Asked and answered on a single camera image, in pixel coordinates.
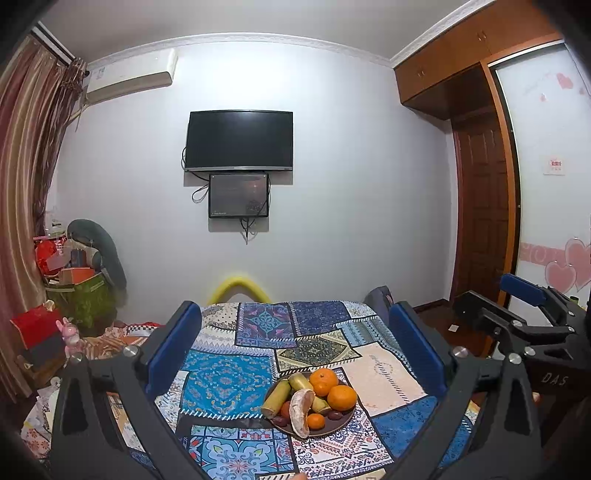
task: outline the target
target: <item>curtain rod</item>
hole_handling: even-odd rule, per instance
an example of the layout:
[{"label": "curtain rod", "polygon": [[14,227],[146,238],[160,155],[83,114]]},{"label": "curtain rod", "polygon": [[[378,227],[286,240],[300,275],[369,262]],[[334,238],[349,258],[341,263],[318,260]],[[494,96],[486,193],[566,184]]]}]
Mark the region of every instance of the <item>curtain rod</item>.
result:
[{"label": "curtain rod", "polygon": [[66,66],[68,66],[72,60],[75,59],[75,56],[72,55],[72,52],[65,48],[65,46],[62,45],[61,42],[55,38],[55,36],[41,22],[38,22],[37,25],[31,29],[31,33],[37,40],[39,40],[49,50],[51,50]]}]

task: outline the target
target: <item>fruit plate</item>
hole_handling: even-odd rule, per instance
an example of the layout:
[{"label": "fruit plate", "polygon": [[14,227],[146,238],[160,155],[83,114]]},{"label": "fruit plate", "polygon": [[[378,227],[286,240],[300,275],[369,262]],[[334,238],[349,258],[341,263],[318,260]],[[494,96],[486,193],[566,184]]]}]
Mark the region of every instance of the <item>fruit plate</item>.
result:
[{"label": "fruit plate", "polygon": [[[308,378],[310,378],[311,372],[302,372],[302,374],[306,377],[306,379],[308,379]],[[289,378],[289,375],[287,377],[281,377],[276,382],[274,382],[273,385],[271,385],[271,388],[269,388],[269,390],[267,391],[267,394],[265,395],[265,400],[267,399],[267,397],[269,395],[271,395],[271,392],[273,390],[275,390],[275,387],[277,386],[279,381],[283,380],[283,379],[287,379],[287,378]],[[339,385],[346,385],[346,383],[339,380]],[[330,418],[325,416],[324,421],[326,422],[326,424],[324,425],[324,427],[319,430],[310,430],[309,438],[324,437],[326,435],[330,435],[331,433],[334,433],[334,432],[340,430],[345,425],[347,425],[349,423],[349,421],[353,418],[353,413],[355,412],[355,408],[356,408],[356,406],[350,410],[342,412],[343,416],[338,420],[331,420]],[[285,427],[280,427],[279,425],[275,425],[274,423],[272,423],[272,424],[273,424],[273,427],[276,428],[277,430],[280,430],[283,433],[291,435],[292,437],[299,438],[294,433],[293,429],[291,428],[291,423],[288,423],[287,426],[285,426]]]}]

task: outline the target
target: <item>bedsheet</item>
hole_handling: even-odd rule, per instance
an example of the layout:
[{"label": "bedsheet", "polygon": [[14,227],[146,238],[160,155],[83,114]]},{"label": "bedsheet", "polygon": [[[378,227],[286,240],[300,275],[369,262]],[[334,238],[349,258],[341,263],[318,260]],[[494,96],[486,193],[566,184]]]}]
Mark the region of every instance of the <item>bedsheet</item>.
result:
[{"label": "bedsheet", "polygon": [[[279,377],[334,369],[358,393],[353,419],[319,439],[286,436],[261,416]],[[130,455],[153,468],[117,395],[113,414]],[[169,391],[155,404],[189,455],[215,479],[379,479],[437,405],[414,377],[395,336],[367,305],[350,301],[224,303],[203,310],[202,329]],[[441,467],[473,428],[470,406]]]}]

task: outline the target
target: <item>curtain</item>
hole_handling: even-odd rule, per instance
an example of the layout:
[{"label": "curtain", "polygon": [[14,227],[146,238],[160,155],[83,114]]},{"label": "curtain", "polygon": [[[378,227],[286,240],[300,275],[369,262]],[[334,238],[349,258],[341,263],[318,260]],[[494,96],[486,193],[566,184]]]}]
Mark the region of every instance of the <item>curtain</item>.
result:
[{"label": "curtain", "polygon": [[86,62],[76,59],[67,68],[51,106],[51,114],[41,139],[33,188],[33,219],[37,235],[45,235],[45,207],[51,179],[56,169],[57,156],[66,133],[67,121],[76,100],[82,93]]},{"label": "curtain", "polygon": [[[13,401],[18,394],[31,394],[14,362],[9,321],[45,299],[35,264],[32,210],[35,178],[44,172],[37,168],[38,159],[51,158],[56,150],[56,133],[46,130],[65,71],[53,54],[27,37],[0,76],[0,381]],[[48,140],[54,142],[49,147],[43,143]]]}]

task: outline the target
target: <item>wall-mounted air conditioner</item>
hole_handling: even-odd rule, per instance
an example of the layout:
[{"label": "wall-mounted air conditioner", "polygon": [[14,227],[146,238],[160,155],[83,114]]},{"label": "wall-mounted air conditioner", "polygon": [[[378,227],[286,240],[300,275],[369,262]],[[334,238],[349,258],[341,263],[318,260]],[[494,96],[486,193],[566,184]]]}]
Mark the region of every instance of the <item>wall-mounted air conditioner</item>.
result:
[{"label": "wall-mounted air conditioner", "polygon": [[94,69],[86,91],[87,103],[172,85],[176,66],[177,53],[168,48]]}]

